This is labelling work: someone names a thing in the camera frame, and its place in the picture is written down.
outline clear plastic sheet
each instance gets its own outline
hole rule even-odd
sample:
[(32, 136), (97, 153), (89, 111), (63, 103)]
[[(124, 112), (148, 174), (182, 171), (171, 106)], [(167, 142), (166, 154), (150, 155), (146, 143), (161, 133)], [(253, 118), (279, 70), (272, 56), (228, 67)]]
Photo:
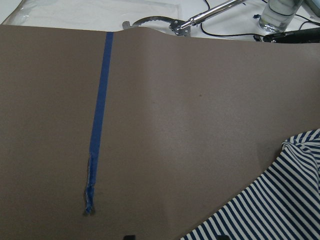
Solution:
[[(124, 21), (149, 16), (181, 17), (179, 1), (158, 0), (23, 0), (4, 21), (6, 25), (37, 26), (96, 31), (120, 31)], [(146, 27), (170, 33), (167, 23)]]

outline white surface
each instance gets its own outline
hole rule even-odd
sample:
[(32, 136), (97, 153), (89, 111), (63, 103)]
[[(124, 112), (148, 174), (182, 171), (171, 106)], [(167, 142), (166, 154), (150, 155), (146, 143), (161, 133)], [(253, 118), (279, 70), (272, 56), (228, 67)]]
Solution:
[[(214, 7), (225, 1), (209, 0), (208, 2), (211, 7)], [(0, 2), (0, 13), (4, 15), (3, 9), (10, 8), (12, 11), (20, 0), (0, 0)], [(29, 0), (28, 4), (20, 12), (20, 16), (16, 17), (16, 23), (11, 24), (114, 32), (122, 30), (123, 21), (133, 23), (154, 15), (187, 20), (207, 10), (203, 0)], [(266, 4), (261, 0), (247, 0), (245, 4), (237, 5), (207, 20), (203, 24), (204, 29), (209, 33), (220, 35), (242, 33), (265, 35), (266, 33), (258, 26), (258, 19), (253, 18), (255, 14), (261, 14), (265, 6)], [(307, 18), (312, 17), (314, 21), (320, 22), (320, 18), (311, 16), (312, 13), (308, 11), (308, 8), (303, 6), (298, 10), (298, 14)], [(287, 31), (297, 30), (304, 21), (295, 16)], [(173, 35), (168, 29), (168, 23), (153, 21), (143, 26)], [(304, 29), (314, 27), (316, 26), (311, 24), (303, 26)], [(201, 32), (199, 26), (191, 27), (191, 35), (209, 38)], [(226, 38), (253, 41), (252, 36)]]

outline brown surface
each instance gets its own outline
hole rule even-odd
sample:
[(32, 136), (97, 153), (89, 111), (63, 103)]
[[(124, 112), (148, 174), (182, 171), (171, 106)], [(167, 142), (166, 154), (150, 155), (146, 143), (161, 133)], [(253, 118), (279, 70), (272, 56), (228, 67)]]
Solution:
[(5, 239), (174, 240), (320, 127), (318, 44), (116, 32), (95, 191), (82, 216), (105, 33), (0, 26)]

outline striped cloth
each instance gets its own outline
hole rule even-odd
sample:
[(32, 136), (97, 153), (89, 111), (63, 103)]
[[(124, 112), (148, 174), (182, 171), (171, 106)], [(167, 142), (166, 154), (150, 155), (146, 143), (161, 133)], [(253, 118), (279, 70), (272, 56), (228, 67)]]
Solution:
[(320, 240), (320, 129), (288, 138), (250, 186), (180, 240)]

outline blue tape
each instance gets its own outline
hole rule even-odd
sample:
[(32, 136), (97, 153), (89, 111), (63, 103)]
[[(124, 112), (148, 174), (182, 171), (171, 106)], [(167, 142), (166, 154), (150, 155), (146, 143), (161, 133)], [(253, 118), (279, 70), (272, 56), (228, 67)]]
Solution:
[(97, 177), (98, 168), (98, 158), (100, 150), (100, 140), (102, 133), (102, 125), (104, 121), (106, 97), (107, 97), (107, 87), (108, 87), (108, 76), (111, 58), (111, 49), (113, 42), (113, 32), (107, 32), (103, 61), (99, 82), (99, 89), (96, 98), (95, 113), (92, 125), (92, 133), (89, 147), (89, 162), (88, 162), (88, 180), (85, 189), (85, 201), (86, 207), (85, 211), (89, 214), (94, 205), (94, 194), (95, 194), (95, 184)]

